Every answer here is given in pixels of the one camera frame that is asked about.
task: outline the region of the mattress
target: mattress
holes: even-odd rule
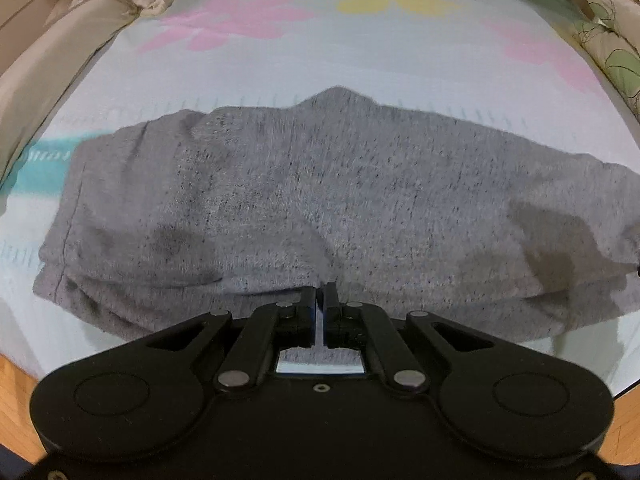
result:
[[[0,190],[0,352],[42,377],[122,342],[32,293],[37,251],[82,139],[183,108],[287,107],[344,86],[640,173],[640,124],[572,42],[579,17],[565,0],[175,0],[138,19],[92,59]],[[640,378],[639,309],[557,319],[522,343],[617,393]]]

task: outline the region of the bed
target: bed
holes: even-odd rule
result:
[[[40,378],[122,342],[34,295],[38,248],[79,142],[184,108],[287,107],[344,86],[640,173],[640,124],[567,33],[579,18],[567,0],[175,0],[136,20],[82,70],[0,189],[0,352]],[[519,342],[619,393],[640,378],[640,302],[611,295],[597,319],[549,315],[548,333]]]

